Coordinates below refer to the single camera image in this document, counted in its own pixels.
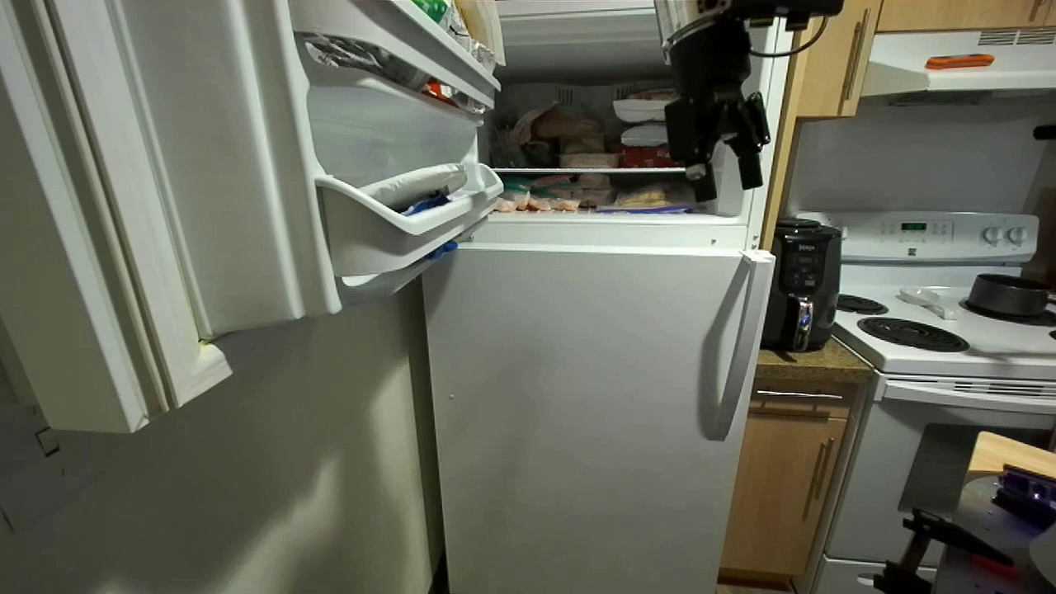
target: wooden cabinet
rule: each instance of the wooden cabinet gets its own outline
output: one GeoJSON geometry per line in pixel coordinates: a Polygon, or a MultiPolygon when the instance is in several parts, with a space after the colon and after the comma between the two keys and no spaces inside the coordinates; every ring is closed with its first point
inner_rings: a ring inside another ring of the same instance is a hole
{"type": "Polygon", "coordinates": [[[826,28],[817,44],[793,64],[788,117],[842,120],[857,111],[879,19],[881,0],[847,0],[838,18],[815,19],[799,38],[799,44],[810,44],[826,28]]]}
{"type": "Polygon", "coordinates": [[[883,0],[879,30],[1020,30],[1053,14],[1053,0],[883,0]]]}
{"type": "Polygon", "coordinates": [[[758,391],[748,412],[722,575],[802,577],[847,411],[826,392],[758,391]]]}

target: kitchen counter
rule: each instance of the kitchen counter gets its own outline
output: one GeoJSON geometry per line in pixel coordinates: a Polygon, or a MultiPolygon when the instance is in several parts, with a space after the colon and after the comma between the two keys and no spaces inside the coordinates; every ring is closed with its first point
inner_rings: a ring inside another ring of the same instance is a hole
{"type": "Polygon", "coordinates": [[[826,391],[857,392],[875,380],[872,368],[838,341],[813,353],[758,353],[757,388],[763,391],[826,391]]]}

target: black appliance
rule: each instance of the black appliance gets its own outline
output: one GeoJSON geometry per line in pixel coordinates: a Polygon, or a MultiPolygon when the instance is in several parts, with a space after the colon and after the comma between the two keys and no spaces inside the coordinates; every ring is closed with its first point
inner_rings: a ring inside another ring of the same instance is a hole
{"type": "Polygon", "coordinates": [[[835,331],[842,236],[817,221],[787,221],[777,236],[765,351],[822,351],[835,331]]]}

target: white stove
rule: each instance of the white stove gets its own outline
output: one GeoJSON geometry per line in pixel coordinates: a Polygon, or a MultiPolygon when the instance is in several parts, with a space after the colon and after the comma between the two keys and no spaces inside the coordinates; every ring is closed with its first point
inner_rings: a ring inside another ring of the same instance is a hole
{"type": "Polygon", "coordinates": [[[1056,323],[1012,323],[965,306],[977,273],[1012,273],[1035,251],[1027,216],[813,216],[845,231],[842,295],[883,313],[838,312],[838,336],[892,378],[1056,380],[1056,323]]]}
{"type": "MultiPolygon", "coordinates": [[[[1012,273],[1035,251],[1018,216],[810,216],[845,231],[842,295],[883,313],[838,312],[838,341],[879,371],[835,507],[817,594],[872,594],[899,560],[910,507],[949,514],[981,429],[1048,438],[1056,429],[1056,327],[965,306],[977,273],[1012,273]]],[[[943,549],[925,554],[934,570],[943,549]]]]}

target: cabinet handle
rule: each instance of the cabinet handle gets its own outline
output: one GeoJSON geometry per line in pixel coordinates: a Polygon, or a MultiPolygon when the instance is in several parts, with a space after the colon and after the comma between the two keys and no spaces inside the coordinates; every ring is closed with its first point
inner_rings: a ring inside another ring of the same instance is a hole
{"type": "Polygon", "coordinates": [[[865,11],[860,19],[856,25],[856,39],[850,39],[850,52],[847,52],[847,77],[845,77],[845,88],[838,92],[838,111],[845,111],[845,106],[850,102],[850,92],[857,88],[869,18],[872,18],[872,11],[865,11]]]}
{"type": "Polygon", "coordinates": [[[795,392],[795,391],[757,391],[758,401],[810,401],[810,402],[845,402],[838,392],[795,392]]]}
{"type": "Polygon", "coordinates": [[[815,451],[815,471],[813,471],[813,489],[802,502],[802,523],[810,520],[813,506],[822,498],[828,458],[833,458],[833,438],[826,447],[817,447],[817,451],[815,451]]]}

